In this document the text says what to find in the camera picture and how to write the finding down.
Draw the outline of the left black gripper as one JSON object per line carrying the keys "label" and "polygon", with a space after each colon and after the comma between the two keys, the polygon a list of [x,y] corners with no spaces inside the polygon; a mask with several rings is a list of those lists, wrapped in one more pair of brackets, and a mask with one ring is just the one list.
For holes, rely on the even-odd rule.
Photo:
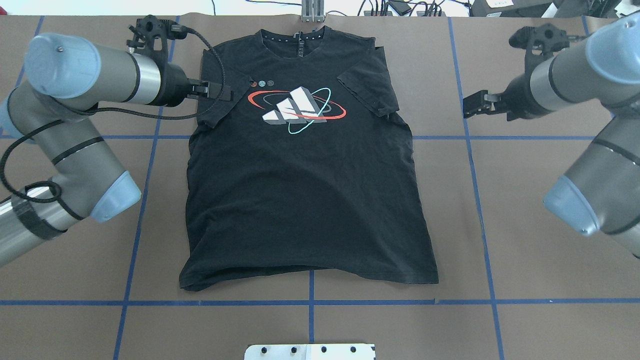
{"label": "left black gripper", "polygon": [[160,71],[158,105],[176,107],[187,97],[190,100],[232,101],[233,91],[229,85],[209,80],[189,80],[180,66],[165,64]]}

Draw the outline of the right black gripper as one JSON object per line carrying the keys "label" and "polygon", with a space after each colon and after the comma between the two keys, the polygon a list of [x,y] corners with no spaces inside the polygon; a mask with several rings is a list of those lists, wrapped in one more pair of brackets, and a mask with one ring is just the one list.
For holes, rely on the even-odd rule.
{"label": "right black gripper", "polygon": [[462,116],[469,119],[478,115],[505,114],[506,121],[531,120],[530,87],[528,78],[515,78],[502,93],[490,93],[481,89],[462,99]]}

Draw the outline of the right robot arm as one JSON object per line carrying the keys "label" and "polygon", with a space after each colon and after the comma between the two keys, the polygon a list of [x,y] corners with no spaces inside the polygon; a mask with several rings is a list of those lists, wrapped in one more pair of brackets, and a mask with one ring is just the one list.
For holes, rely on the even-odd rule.
{"label": "right robot arm", "polygon": [[524,70],[498,93],[480,89],[462,100],[464,118],[505,114],[508,121],[587,116],[592,139],[542,201],[585,237],[604,234],[639,257],[639,13],[572,36],[552,23],[519,28],[509,38],[525,51]]}

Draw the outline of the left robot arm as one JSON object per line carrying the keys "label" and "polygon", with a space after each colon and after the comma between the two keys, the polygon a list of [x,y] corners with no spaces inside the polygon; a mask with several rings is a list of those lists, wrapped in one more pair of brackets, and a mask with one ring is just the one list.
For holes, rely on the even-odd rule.
{"label": "left robot arm", "polygon": [[[196,34],[180,25],[135,30],[128,50],[52,32],[30,41],[27,79],[1,105],[2,127],[15,139],[1,157],[1,184],[10,193],[1,203],[2,265],[87,217],[105,223],[141,199],[130,172],[90,120],[108,111],[101,101],[174,107],[186,98],[230,100],[226,73],[219,82],[189,79],[169,63],[169,40]],[[56,174],[14,187],[6,166],[26,142],[39,146]]]}

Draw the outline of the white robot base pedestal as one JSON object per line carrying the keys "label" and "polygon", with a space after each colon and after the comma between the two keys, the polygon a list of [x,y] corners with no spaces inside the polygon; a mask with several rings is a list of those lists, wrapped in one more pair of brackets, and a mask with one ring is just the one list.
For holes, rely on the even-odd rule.
{"label": "white robot base pedestal", "polygon": [[374,344],[363,342],[254,344],[247,347],[245,360],[376,360]]}

